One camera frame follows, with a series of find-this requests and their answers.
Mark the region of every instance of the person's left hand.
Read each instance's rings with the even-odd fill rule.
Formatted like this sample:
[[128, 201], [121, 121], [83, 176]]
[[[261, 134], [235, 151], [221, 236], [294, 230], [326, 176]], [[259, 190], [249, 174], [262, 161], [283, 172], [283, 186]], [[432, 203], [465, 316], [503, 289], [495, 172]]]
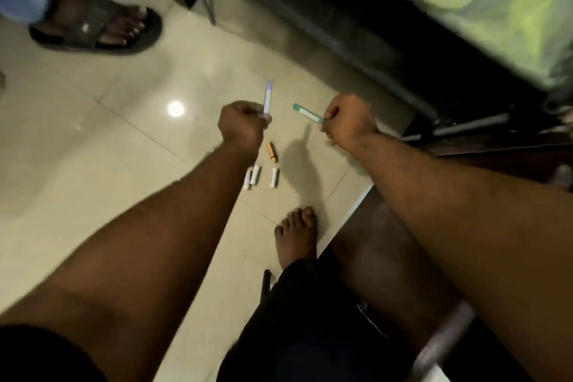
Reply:
[[219, 130], [224, 142], [236, 142], [249, 152], [258, 154], [262, 144], [262, 132], [273, 120], [262, 113], [262, 104], [235, 101], [221, 110]]

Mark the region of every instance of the black sleeve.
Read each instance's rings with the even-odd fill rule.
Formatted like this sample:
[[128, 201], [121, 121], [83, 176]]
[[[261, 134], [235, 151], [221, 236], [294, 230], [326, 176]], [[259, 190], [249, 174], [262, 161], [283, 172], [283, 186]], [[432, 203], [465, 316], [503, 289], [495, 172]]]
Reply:
[[90, 356], [47, 329], [27, 325], [0, 327], [2, 380], [106, 382]]

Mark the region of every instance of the person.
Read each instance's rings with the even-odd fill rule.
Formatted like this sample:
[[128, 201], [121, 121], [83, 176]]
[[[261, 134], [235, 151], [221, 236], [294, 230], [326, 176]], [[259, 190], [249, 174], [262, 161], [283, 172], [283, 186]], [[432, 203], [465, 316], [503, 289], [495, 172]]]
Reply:
[[29, 25], [53, 50], [132, 55], [155, 44], [161, 17], [152, 9], [111, 0], [0, 0], [0, 15]]
[[[573, 362], [573, 198], [440, 161], [376, 128], [339, 95], [322, 129], [352, 154], [427, 252], [535, 379]], [[179, 181], [97, 231], [0, 316], [4, 380], [152, 380], [193, 302], [270, 122], [262, 105], [223, 107], [223, 141]], [[284, 269], [218, 380], [401, 380], [412, 357], [349, 305], [316, 265], [316, 216], [275, 229]]]

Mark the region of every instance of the hand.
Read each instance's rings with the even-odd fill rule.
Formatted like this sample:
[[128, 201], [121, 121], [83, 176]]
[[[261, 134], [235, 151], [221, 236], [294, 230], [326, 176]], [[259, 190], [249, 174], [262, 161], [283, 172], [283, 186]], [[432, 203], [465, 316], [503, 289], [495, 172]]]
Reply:
[[248, 152], [258, 154], [262, 144], [262, 131], [272, 118], [262, 113], [262, 104], [235, 101], [221, 110], [219, 130], [224, 142], [236, 142]]
[[320, 130], [333, 144], [349, 153], [363, 139], [378, 133], [372, 106], [356, 94], [335, 96], [324, 112], [324, 120]]

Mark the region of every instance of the tile floor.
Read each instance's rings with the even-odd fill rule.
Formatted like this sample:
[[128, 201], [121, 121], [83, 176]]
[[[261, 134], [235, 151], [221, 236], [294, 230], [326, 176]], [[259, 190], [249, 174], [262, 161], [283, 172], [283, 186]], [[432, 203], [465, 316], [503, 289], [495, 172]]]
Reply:
[[[146, 4], [165, 28], [151, 50], [129, 58], [45, 51], [25, 27], [0, 19], [0, 308], [17, 299], [90, 233], [188, 172], [220, 141], [221, 106], [261, 101], [275, 82], [274, 122], [282, 179], [243, 191], [204, 283], [157, 376], [212, 379], [257, 305], [262, 272], [279, 273], [273, 229], [299, 205], [319, 210], [322, 250], [371, 182], [318, 127], [292, 110], [321, 113], [338, 92], [371, 101], [383, 130], [399, 133], [412, 112], [376, 84], [251, 0], [213, 0], [218, 25], [200, 8]], [[168, 115], [179, 101], [182, 117]]]

